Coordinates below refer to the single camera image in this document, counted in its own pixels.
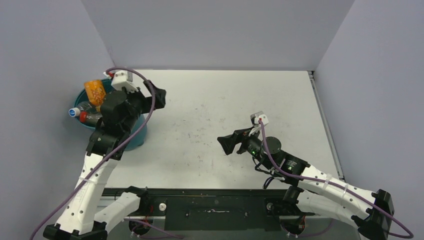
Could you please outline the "orange bottle with barcode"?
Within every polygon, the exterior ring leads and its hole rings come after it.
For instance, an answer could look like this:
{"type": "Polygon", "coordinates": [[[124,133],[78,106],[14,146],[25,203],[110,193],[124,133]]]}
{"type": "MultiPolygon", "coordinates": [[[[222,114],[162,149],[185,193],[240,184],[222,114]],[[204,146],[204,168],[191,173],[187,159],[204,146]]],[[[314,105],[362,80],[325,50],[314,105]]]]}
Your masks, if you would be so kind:
{"type": "Polygon", "coordinates": [[[100,79],[87,81],[83,84],[88,101],[95,107],[100,106],[104,102],[106,91],[103,82],[100,79]]]}

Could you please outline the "clear bottle blue cap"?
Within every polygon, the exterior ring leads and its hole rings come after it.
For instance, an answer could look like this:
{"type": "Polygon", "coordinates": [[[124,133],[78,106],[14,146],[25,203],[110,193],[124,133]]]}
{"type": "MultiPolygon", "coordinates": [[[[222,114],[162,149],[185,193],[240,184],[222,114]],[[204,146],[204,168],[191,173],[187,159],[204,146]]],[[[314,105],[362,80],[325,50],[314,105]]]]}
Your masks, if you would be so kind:
{"type": "Polygon", "coordinates": [[[78,103],[76,106],[74,106],[73,108],[70,108],[68,110],[69,116],[74,118],[79,117],[82,112],[96,113],[97,110],[96,110],[96,107],[89,101],[82,101],[78,103]]]}

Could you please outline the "red cap small bottle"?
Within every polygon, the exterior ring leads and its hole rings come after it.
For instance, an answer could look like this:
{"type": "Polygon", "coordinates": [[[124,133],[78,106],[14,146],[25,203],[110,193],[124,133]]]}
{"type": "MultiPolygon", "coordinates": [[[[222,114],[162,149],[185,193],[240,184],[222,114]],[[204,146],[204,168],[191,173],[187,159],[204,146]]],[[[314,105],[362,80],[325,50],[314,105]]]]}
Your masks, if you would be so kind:
{"type": "Polygon", "coordinates": [[[95,127],[101,118],[102,114],[100,112],[82,111],[79,115],[79,121],[89,127],[95,127]]]}

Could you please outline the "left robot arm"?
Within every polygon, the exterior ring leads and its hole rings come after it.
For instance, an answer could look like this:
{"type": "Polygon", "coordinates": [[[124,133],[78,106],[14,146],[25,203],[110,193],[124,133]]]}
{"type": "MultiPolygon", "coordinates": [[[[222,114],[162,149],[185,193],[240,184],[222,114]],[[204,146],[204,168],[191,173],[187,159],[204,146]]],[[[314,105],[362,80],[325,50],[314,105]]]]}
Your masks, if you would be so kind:
{"type": "Polygon", "coordinates": [[[61,204],[64,211],[56,223],[44,228],[44,238],[105,240],[126,216],[133,212],[141,216],[149,210],[149,201],[132,192],[124,193],[103,210],[97,210],[110,175],[137,132],[135,125],[139,118],[147,114],[148,121],[154,110],[165,107],[166,90],[149,80],[144,81],[144,85],[150,96],[144,96],[139,87],[130,83],[104,96],[101,118],[89,138],[75,189],[61,204]]]}

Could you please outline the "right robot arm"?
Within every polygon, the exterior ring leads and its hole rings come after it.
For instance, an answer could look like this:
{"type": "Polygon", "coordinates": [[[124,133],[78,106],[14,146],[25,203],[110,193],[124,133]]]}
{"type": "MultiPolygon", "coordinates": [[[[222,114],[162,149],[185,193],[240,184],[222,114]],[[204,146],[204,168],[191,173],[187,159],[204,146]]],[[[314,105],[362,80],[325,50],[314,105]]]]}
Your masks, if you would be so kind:
{"type": "Polygon", "coordinates": [[[389,192],[366,190],[336,179],[284,151],[278,138],[260,139],[259,134],[258,129],[245,128],[219,136],[217,141],[226,155],[239,145],[237,154],[250,154],[261,172],[290,185],[294,193],[282,201],[287,213],[301,211],[326,216],[353,226],[369,240],[388,239],[394,216],[389,192]]]}

